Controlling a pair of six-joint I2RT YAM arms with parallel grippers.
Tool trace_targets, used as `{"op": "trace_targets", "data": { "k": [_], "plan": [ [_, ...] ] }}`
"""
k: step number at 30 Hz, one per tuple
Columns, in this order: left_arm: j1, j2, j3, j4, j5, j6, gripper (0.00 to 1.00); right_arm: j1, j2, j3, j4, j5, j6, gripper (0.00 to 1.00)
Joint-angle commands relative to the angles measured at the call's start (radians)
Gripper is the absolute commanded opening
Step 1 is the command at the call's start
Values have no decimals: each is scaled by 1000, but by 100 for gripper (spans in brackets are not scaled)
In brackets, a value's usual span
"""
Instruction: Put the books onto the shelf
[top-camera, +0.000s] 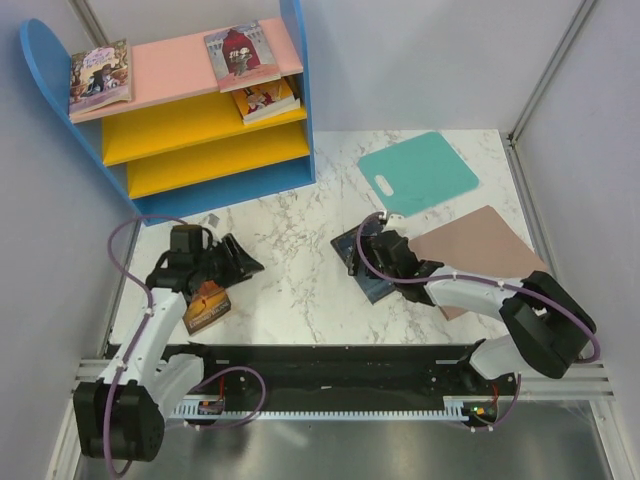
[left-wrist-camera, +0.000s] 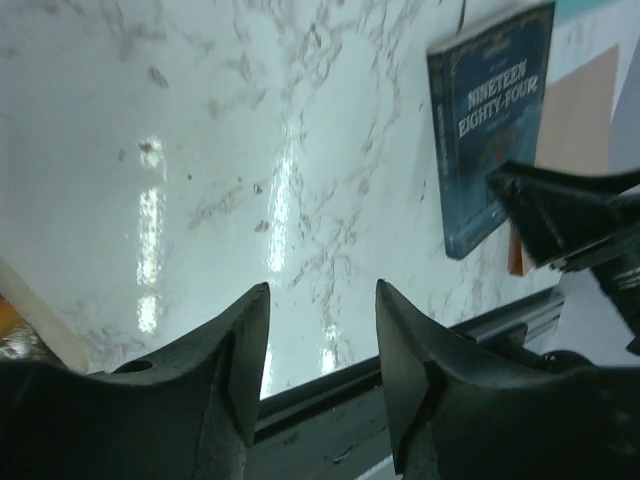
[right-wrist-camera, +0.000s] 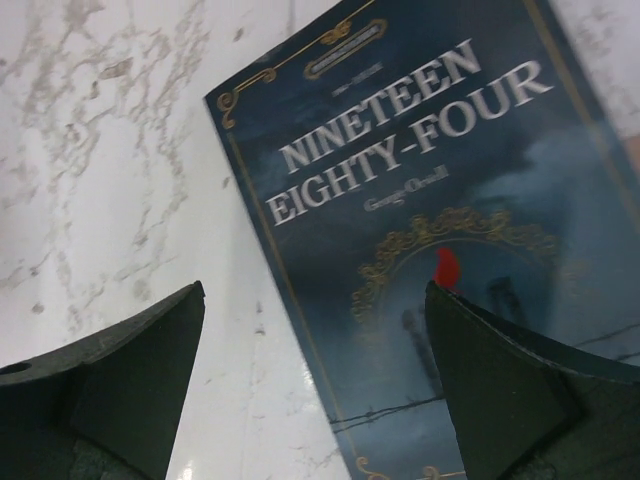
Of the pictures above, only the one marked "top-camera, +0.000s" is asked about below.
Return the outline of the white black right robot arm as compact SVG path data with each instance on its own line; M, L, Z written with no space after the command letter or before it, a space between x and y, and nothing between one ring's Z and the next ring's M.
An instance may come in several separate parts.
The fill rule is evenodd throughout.
M350 272L390 282L408 301L458 308L501 321L505 335L477 341L459 360L458 381L477 394L507 373L533 370L560 379L574 364L599 360L596 325L571 295L544 271L500 279L420 260L395 231L354 231Z

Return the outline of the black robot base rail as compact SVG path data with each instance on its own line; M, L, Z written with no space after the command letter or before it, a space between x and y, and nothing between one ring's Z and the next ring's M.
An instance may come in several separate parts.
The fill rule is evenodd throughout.
M515 373L490 381L458 366L467 345L168 345L162 360L195 354L211 376L229 367L251 368L224 375L203 388L224 395L240 410L321 407L327 410L439 408L450 397L493 395L505 400L515 391Z

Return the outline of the red castle cover book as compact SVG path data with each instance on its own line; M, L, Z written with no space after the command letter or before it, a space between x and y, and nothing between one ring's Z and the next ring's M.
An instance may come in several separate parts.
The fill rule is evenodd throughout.
M221 93L281 78L258 21L205 35L204 43Z

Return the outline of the Nineteen Eighty-Four dark book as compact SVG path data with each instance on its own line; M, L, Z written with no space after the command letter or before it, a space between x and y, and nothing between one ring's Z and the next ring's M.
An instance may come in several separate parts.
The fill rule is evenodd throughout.
M359 226L356 225L330 241L332 248L342 261L346 270L347 260L350 256L353 239L357 234L358 228ZM364 263L361 267L359 275L357 277L351 278L356 281L371 304L377 303L378 301L395 291L395 287L392 283L383 280L379 276L372 273Z

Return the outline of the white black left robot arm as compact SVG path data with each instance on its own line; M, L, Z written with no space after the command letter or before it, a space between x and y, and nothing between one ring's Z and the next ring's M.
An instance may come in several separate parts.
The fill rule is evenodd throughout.
M152 461L167 419L188 392L208 393L219 369L197 354L176 354L160 363L168 340L183 320L205 317L205 294L263 271L227 234L221 239L200 225L172 227L169 248L141 287L146 302L114 357L92 382L82 382L73 407L83 455Z

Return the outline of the Roald Dahl Charlie book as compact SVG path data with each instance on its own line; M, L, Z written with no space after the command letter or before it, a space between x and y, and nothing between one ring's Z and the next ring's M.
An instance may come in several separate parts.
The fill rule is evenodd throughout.
M300 98L285 78L234 90L231 96L244 125L266 120L301 106Z

